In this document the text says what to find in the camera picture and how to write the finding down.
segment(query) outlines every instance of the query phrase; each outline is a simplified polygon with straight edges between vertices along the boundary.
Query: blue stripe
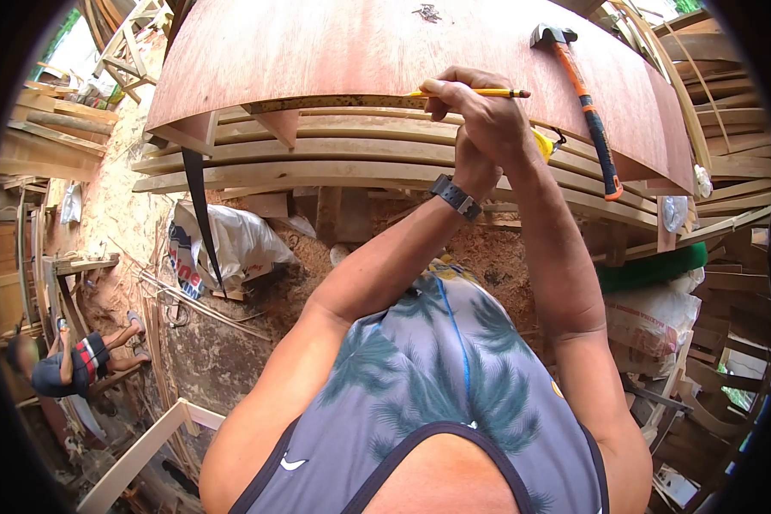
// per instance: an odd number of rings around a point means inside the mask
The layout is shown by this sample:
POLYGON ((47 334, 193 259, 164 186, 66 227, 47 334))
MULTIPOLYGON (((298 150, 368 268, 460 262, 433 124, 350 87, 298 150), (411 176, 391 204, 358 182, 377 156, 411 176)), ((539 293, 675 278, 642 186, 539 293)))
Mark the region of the blue stripe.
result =
POLYGON ((451 304, 448 303, 448 297, 445 295, 445 287, 442 285, 440 277, 433 275, 434 280, 437 282, 437 288, 442 294, 442 300, 445 302, 445 308, 448 310, 448 317, 451 319, 451 324, 454 326, 454 332, 457 332, 457 340, 460 342, 460 349, 463 352, 463 380, 465 381, 465 395, 471 396, 471 372, 469 370, 469 360, 465 355, 465 346, 463 345, 463 337, 460 335, 460 329, 457 328, 457 322, 454 320, 454 313, 451 311, 451 304))

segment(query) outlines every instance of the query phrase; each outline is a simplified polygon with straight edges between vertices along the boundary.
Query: nike logo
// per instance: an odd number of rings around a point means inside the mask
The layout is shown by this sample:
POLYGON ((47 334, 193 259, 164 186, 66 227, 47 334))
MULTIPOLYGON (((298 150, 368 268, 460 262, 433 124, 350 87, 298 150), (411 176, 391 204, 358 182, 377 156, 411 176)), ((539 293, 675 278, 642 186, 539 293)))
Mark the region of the nike logo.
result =
POLYGON ((288 455, 288 452, 283 454, 283 459, 280 461, 280 466, 283 467, 286 471, 294 471, 296 468, 302 466, 306 462, 308 462, 308 459, 305 460, 297 460, 296 462, 288 462, 285 459, 285 456, 288 455))

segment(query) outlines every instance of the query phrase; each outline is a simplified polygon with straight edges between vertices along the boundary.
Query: nail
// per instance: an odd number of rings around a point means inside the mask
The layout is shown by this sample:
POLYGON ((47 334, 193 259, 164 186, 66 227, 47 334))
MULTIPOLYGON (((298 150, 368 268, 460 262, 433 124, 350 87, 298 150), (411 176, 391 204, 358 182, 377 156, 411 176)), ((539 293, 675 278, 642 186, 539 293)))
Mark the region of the nail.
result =
POLYGON ((437 79, 427 78, 426 80, 422 81, 422 85, 420 86, 420 89, 423 89, 429 93, 439 93, 442 91, 443 81, 439 81, 437 79))

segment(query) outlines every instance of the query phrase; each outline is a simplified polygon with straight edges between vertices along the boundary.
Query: leg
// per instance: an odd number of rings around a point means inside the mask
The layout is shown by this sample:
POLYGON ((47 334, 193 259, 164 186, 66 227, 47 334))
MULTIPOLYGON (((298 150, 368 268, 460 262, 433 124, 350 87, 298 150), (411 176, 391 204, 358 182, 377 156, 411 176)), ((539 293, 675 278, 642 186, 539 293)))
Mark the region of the leg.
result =
POLYGON ((149 356, 145 354, 135 355, 134 357, 129 357, 127 359, 109 359, 106 363, 106 367, 108 368, 108 371, 122 372, 148 360, 149 356))
POLYGON ((127 328, 122 328, 111 335, 104 335, 103 344, 106 345, 107 349, 113 350, 123 346, 126 341, 130 340, 139 331, 140 326, 134 322, 134 324, 129 325, 127 328))

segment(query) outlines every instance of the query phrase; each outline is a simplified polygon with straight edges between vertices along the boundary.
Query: shorts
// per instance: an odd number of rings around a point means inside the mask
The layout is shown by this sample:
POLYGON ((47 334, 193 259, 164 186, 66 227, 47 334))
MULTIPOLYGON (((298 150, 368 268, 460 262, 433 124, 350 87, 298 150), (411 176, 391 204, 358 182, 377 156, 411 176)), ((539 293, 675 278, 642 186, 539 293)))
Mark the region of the shorts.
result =
POLYGON ((106 363, 111 356, 99 332, 86 335, 85 339, 77 343, 75 350, 80 357, 80 360, 74 363, 75 378, 80 378, 79 383, 90 386, 108 375, 106 363))

